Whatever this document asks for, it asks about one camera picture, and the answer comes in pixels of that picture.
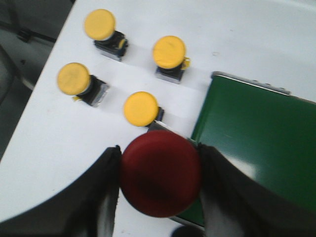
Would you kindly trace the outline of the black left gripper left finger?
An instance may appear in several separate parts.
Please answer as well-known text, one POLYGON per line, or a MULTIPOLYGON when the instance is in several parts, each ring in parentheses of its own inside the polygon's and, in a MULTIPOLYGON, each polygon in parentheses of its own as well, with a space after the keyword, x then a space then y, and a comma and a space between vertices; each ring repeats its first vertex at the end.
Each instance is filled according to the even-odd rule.
POLYGON ((119 197, 119 146, 107 148, 68 187, 1 222, 2 237, 111 237, 119 197))

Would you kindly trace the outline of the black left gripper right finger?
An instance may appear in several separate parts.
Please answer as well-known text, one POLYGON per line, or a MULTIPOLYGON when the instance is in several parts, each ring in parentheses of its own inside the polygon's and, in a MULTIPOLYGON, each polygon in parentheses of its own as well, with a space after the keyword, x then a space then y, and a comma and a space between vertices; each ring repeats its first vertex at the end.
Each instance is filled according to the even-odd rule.
POLYGON ((200 144, 207 237, 314 237, 316 216, 259 185, 216 148, 200 144))

